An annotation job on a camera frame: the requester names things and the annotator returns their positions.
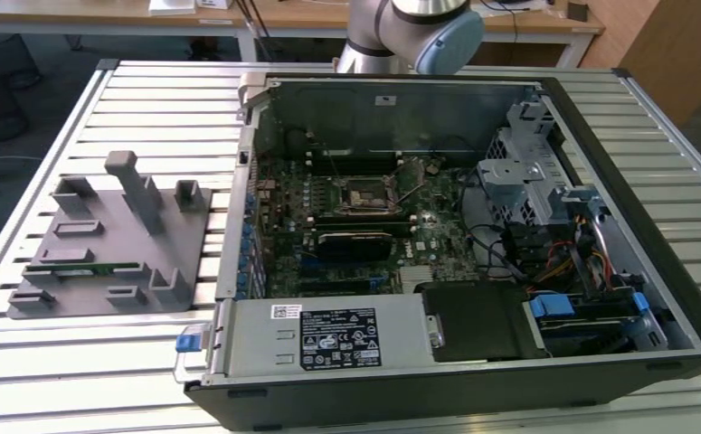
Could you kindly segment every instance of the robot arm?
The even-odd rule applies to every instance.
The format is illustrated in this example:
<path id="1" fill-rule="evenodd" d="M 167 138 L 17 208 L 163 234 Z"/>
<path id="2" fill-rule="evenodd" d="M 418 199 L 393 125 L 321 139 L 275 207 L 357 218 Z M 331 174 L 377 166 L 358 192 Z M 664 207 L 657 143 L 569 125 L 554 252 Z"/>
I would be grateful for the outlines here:
<path id="1" fill-rule="evenodd" d="M 337 70 L 454 74 L 482 41 L 484 21 L 469 0 L 354 0 Z"/>

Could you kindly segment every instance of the motherboard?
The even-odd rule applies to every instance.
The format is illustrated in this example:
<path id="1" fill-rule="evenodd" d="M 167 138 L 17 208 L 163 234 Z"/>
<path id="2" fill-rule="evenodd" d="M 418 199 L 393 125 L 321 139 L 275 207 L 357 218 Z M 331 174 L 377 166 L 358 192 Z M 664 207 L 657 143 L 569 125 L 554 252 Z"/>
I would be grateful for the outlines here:
<path id="1" fill-rule="evenodd" d="M 259 158 L 266 297 L 410 293 L 477 279 L 457 210 L 466 172 L 435 155 Z"/>

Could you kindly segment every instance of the gray carpet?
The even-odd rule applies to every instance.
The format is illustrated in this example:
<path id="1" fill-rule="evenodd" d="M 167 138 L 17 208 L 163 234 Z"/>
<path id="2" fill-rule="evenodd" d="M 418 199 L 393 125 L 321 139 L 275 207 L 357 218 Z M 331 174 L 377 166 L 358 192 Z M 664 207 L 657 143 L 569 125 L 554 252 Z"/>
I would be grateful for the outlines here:
<path id="1" fill-rule="evenodd" d="M 31 119 L 31 131 L 19 139 L 0 143 L 0 156 L 41 157 L 63 127 L 97 60 L 118 58 L 182 61 L 188 55 L 186 38 L 85 36 L 84 49 L 72 52 L 59 35 L 27 35 L 25 42 L 44 80 L 17 92 Z M 272 47 L 279 61 L 330 61 L 342 50 L 342 41 L 279 40 Z M 239 61 L 236 43 L 222 38 L 220 59 Z M 701 109 L 683 129 L 701 150 Z M 39 162 L 0 160 L 0 231 L 31 180 Z"/>

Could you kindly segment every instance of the metal rail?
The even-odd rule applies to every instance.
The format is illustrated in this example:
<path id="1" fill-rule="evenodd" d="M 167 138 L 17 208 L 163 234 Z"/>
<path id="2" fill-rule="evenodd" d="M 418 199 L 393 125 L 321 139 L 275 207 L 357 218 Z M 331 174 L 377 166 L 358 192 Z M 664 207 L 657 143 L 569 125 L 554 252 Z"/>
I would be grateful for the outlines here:
<path id="1" fill-rule="evenodd" d="M 171 375 L 174 339 L 212 317 L 215 278 L 240 123 L 236 87 L 260 64 L 124 61 L 97 71 L 0 236 L 0 432 L 224 432 L 182 393 Z M 326 72 L 288 64 L 275 71 Z M 508 76 L 557 77 L 672 248 L 701 287 L 701 158 L 650 100 L 609 71 L 474 68 Z M 52 221 L 48 193 L 60 175 L 116 186 L 103 162 L 115 149 L 139 155 L 138 170 L 171 187 L 192 178 L 214 190 L 194 310 L 148 316 L 13 321 L 5 316 L 20 272 Z M 588 180 L 566 146 L 572 164 Z M 188 354 L 198 372 L 202 356 Z M 656 384 L 606 406 L 465 418 L 385 422 L 309 432 L 467 433 L 701 430 L 701 376 Z"/>

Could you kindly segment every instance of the blue latch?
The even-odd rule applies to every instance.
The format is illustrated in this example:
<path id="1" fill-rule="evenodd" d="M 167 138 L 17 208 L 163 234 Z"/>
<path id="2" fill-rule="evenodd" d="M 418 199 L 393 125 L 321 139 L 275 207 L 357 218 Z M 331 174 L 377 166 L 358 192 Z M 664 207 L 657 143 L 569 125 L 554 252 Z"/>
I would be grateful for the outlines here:
<path id="1" fill-rule="evenodd" d="M 634 304 L 637 305 L 637 309 L 640 309 L 640 312 L 646 312 L 648 310 L 650 310 L 650 304 L 648 303 L 645 294 L 642 294 L 641 292 L 634 292 L 632 294 L 632 298 L 634 300 Z"/>
<path id="2" fill-rule="evenodd" d="M 254 208 L 256 207 L 256 197 L 252 193 L 248 193 L 244 196 L 244 207 L 248 209 L 248 211 L 254 211 Z"/>
<path id="3" fill-rule="evenodd" d="M 198 353 L 202 351 L 202 341 L 200 335 L 179 335 L 176 337 L 176 353 Z"/>
<path id="4" fill-rule="evenodd" d="M 542 294 L 530 301 L 532 316 L 572 316 L 576 311 L 572 308 L 570 299 L 564 294 Z"/>

